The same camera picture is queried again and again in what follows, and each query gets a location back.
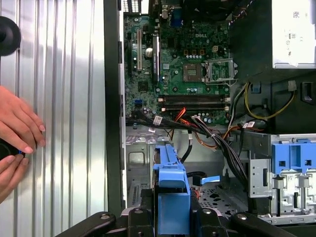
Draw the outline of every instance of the cpu socket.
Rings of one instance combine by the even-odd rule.
[[[185,82],[202,82],[201,64],[184,64],[183,81]]]

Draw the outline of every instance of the finger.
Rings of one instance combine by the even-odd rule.
[[[0,188],[5,188],[9,184],[13,174],[15,173],[16,167],[19,166],[22,155],[16,155],[15,160],[10,164],[10,166],[0,174]]]
[[[31,154],[33,152],[33,149],[27,143],[1,121],[0,128],[0,138],[24,153]]]
[[[14,114],[17,116],[18,119],[20,119],[26,126],[30,129],[32,132],[32,137],[29,136],[29,134],[25,134],[25,137],[27,138],[27,141],[34,141],[33,138],[37,141],[37,143],[40,146],[45,146],[45,139],[39,129],[39,127],[36,125],[36,123],[28,116],[22,109],[18,109],[14,111]]]
[[[35,148],[35,139],[31,129],[15,114],[12,113],[10,116],[3,117],[2,122],[19,135],[32,149]]]
[[[0,160],[0,174],[4,172],[12,162],[14,162],[15,156],[8,156]]]
[[[23,102],[21,108],[35,122],[39,130],[45,132],[46,129],[44,126],[44,122],[33,112],[30,106],[28,106],[27,103]]]
[[[9,196],[10,193],[22,181],[22,179],[27,171],[28,163],[29,163],[29,159],[27,159],[27,158],[22,159],[19,166],[15,170],[9,184],[2,192],[0,192],[0,203],[3,202],[6,199],[6,197]]]

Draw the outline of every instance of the screw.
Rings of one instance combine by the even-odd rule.
[[[107,215],[107,214],[103,214],[100,218],[102,219],[102,220],[106,220],[106,219],[109,219],[109,215]]]
[[[203,212],[206,213],[206,214],[211,214],[211,211],[209,209],[206,209],[206,208],[203,209]]]
[[[247,217],[246,217],[245,215],[243,215],[243,214],[238,214],[237,217],[238,217],[239,219],[242,219],[243,221],[244,221],[244,220],[247,220]]]

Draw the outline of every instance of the pci slot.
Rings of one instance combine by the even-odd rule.
[[[129,77],[132,73],[132,33],[127,33],[127,73]]]
[[[160,56],[159,36],[154,35],[154,38],[153,38],[153,80],[154,80],[154,84],[159,83],[159,78],[160,78],[159,56]]]
[[[143,48],[142,48],[142,40],[143,40],[143,31],[137,30],[137,70],[141,71],[143,69]]]

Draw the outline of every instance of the black knob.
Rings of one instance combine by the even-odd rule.
[[[8,56],[20,47],[19,27],[7,17],[0,16],[0,56]]]

